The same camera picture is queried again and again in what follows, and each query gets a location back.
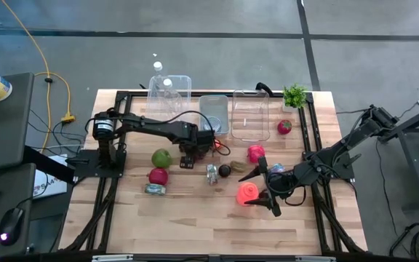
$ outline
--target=wooden tabletop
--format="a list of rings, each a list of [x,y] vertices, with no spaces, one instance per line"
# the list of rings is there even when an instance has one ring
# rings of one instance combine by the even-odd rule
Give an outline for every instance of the wooden tabletop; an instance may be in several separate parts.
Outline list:
[[[93,113],[113,106],[116,91],[98,90]],[[322,144],[328,147],[341,139],[332,94],[313,92],[313,95]],[[132,112],[144,114],[145,105],[146,98],[134,98]],[[191,107],[193,110],[199,109],[198,98],[192,98]],[[231,111],[230,98],[228,108]],[[276,124],[281,119],[292,122],[290,134],[277,134]],[[313,134],[308,110],[306,119],[309,134]],[[190,120],[198,123],[198,116],[191,115]],[[282,111],[281,98],[270,99],[269,129],[270,138],[261,143],[266,150],[268,163],[282,163],[287,169],[299,163],[303,152],[300,119],[298,113]],[[178,166],[181,154],[177,146],[171,145],[166,138],[136,132],[127,134],[126,170],[119,181],[108,253],[320,254],[310,188],[307,188],[305,203],[299,207],[287,206],[279,199],[282,215],[276,218],[264,207],[242,207],[236,203],[235,196],[240,184],[237,180],[246,173],[233,172],[228,178],[220,178],[217,185],[208,185],[206,164],[247,161],[249,144],[241,143],[231,135],[220,140],[231,148],[231,155],[208,154],[192,170],[186,170]],[[87,137],[85,148],[97,148],[97,142],[91,135]],[[168,149],[173,156],[165,196],[143,193],[148,183],[147,174],[153,169],[151,155],[158,148]],[[260,189],[264,187],[261,177],[250,181]],[[60,248],[72,243],[92,216],[97,183],[97,178],[87,178],[74,188]],[[338,220],[358,246],[366,250],[353,189],[343,181],[334,180],[331,181],[331,190]],[[300,202],[302,196],[303,190],[299,188],[288,200],[291,203]],[[100,221],[96,244],[102,227],[103,221]],[[329,223],[325,223],[325,227],[328,243],[332,247]]]

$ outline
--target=concrete floor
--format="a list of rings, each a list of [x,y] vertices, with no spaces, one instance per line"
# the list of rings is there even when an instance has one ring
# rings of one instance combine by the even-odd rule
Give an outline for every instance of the concrete floor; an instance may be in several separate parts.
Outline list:
[[[304,0],[310,33],[419,35],[419,0]],[[137,32],[302,33],[295,0],[100,0],[8,1],[31,28]],[[0,26],[18,27],[0,2]],[[273,89],[294,82],[309,89],[311,78],[302,39],[193,39],[36,37],[50,70],[64,76],[72,88],[72,112],[77,121],[66,132],[83,133],[100,88],[148,85],[155,60],[169,74],[192,78],[194,89],[252,89],[264,82]],[[338,111],[384,106],[400,115],[419,99],[419,41],[312,41],[321,90],[332,91]],[[38,52],[26,36],[0,36],[0,74],[43,71]],[[52,88],[52,118],[65,113],[65,88]],[[46,86],[35,81],[32,109],[46,118]],[[416,114],[407,113],[404,119]],[[347,134],[358,115],[339,115]],[[31,116],[30,122],[44,129]],[[27,144],[41,146],[44,134],[29,128]],[[49,146],[55,145],[51,139]],[[400,207],[419,200],[416,178],[407,169],[402,148],[393,140],[379,145],[387,191],[400,233],[419,221],[419,213],[404,215]],[[395,241],[384,199],[375,139],[353,150],[358,202],[369,250],[386,254]],[[68,196],[41,200],[53,215],[65,210]],[[38,251],[51,246],[51,221],[36,221],[31,232]],[[396,255],[407,257],[399,248]]]

